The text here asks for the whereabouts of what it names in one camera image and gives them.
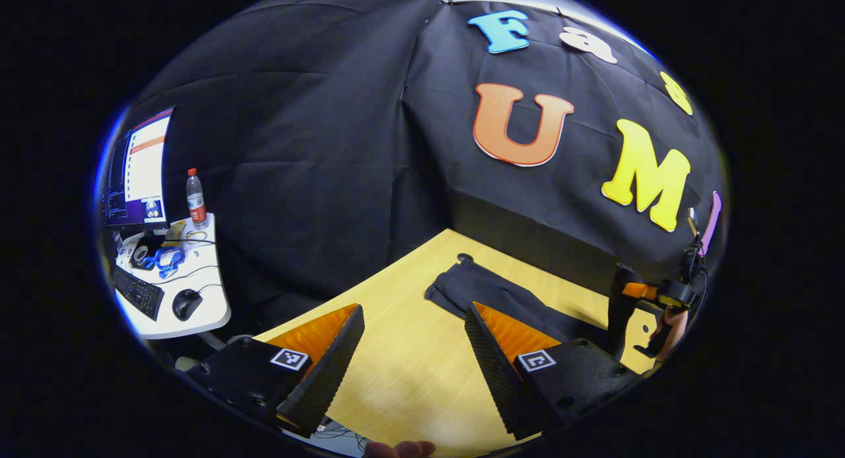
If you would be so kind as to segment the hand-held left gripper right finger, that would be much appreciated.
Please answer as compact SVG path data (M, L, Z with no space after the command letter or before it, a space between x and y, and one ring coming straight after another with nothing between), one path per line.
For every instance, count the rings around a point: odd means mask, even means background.
M558 341L479 302L467 309L465 332L516 440L571 426L640 383L588 339Z

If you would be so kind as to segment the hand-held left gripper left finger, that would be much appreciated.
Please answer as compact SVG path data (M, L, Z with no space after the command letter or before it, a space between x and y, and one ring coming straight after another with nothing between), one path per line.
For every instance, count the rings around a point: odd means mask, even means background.
M187 376L248 418L308 438L325 418L364 330L362 306L349 304L268 341L239 339Z

